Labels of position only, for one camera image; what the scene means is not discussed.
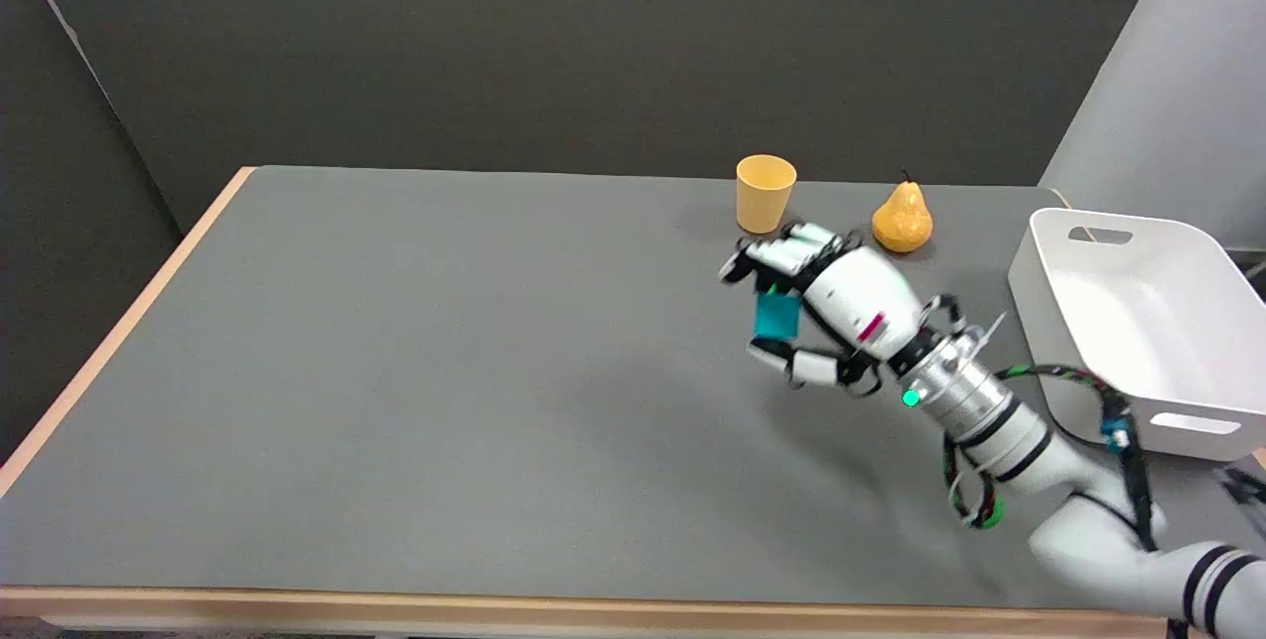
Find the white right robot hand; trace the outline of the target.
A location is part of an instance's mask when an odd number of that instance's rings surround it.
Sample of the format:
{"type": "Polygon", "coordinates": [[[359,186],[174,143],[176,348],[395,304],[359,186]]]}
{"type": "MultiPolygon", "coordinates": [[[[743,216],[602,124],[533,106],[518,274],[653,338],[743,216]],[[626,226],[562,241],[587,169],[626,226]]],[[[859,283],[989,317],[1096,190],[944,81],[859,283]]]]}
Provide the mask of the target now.
{"type": "Polygon", "coordinates": [[[761,301],[798,301],[832,349],[799,345],[795,337],[755,333],[748,352],[800,388],[805,383],[842,387],[855,397],[876,392],[881,364],[895,361],[915,340],[924,305],[894,264],[863,245],[860,230],[839,234],[812,223],[791,223],[774,237],[744,237],[718,277],[734,286],[755,275],[761,301]]]}

